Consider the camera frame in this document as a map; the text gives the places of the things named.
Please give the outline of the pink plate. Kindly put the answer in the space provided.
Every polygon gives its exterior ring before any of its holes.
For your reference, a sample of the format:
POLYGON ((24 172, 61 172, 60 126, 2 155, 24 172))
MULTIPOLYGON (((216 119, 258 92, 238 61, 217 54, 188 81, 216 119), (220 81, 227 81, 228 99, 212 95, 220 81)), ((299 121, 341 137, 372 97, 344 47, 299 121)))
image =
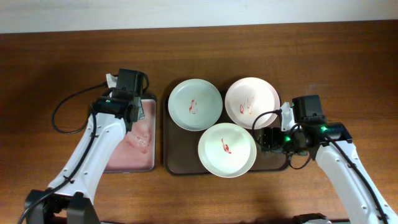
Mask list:
POLYGON ((246 129, 261 129, 270 126, 280 108, 280 98, 275 88, 267 81, 247 77, 234 82, 226 92, 224 105, 229 118, 246 129))

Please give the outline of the grey-green plate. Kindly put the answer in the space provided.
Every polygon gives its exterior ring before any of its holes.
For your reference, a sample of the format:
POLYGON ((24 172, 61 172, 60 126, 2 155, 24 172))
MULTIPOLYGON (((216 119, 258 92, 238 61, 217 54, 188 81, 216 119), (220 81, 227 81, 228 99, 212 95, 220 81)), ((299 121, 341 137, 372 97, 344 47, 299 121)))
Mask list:
POLYGON ((221 116, 223 99, 219 90, 202 79, 179 83, 167 103, 171 119, 187 131, 202 131, 214 125, 221 116))

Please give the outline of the white plate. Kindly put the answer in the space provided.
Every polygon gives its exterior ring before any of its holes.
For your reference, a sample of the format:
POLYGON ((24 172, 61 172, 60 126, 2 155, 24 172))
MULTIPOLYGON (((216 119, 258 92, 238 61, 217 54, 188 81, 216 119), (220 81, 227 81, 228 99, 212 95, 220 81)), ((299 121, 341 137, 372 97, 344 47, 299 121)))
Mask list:
POLYGON ((257 156, 253 137, 244 128, 220 123, 208 128, 198 142, 198 156, 213 175, 235 178, 248 172, 257 156))

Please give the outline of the small black tray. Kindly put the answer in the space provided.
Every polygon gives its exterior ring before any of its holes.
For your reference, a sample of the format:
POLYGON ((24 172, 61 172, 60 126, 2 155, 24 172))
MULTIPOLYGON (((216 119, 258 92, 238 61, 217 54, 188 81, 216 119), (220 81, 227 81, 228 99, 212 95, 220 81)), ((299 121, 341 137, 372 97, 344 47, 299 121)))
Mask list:
POLYGON ((105 173, 149 172, 155 166, 157 98, 152 93, 142 97, 145 118, 133 124, 132 130, 115 148, 105 173))

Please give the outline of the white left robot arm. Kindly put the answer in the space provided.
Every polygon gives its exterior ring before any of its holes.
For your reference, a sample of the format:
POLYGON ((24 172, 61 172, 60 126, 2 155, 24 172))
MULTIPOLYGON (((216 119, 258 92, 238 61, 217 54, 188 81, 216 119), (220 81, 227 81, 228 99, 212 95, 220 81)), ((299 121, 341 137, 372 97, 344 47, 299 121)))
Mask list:
POLYGON ((46 190, 31 190, 19 223, 99 223, 94 198, 105 167, 134 123, 144 119, 143 90, 108 88, 89 107, 85 132, 46 190))

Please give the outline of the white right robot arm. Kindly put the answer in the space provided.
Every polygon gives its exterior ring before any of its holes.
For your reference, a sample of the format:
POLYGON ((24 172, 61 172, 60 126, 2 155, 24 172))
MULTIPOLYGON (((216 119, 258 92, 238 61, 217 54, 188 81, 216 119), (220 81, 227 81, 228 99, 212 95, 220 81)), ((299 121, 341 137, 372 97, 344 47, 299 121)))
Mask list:
POLYGON ((261 149, 314 160, 338 194, 350 223, 397 223, 358 156, 353 138, 342 123, 264 128, 255 138, 261 149))

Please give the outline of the large brown tray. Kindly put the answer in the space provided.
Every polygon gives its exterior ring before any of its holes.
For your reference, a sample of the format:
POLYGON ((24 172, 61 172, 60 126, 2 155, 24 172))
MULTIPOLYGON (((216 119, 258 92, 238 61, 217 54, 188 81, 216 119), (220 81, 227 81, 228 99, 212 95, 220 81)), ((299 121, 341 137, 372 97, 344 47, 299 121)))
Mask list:
MULTIPOLYGON (((187 131, 172 120, 168 109, 169 97, 163 102, 163 165, 174 176, 207 175, 208 170, 198 156, 198 143, 203 131, 187 131)), ((249 172, 280 172, 289 167, 285 154, 257 150, 249 172)))

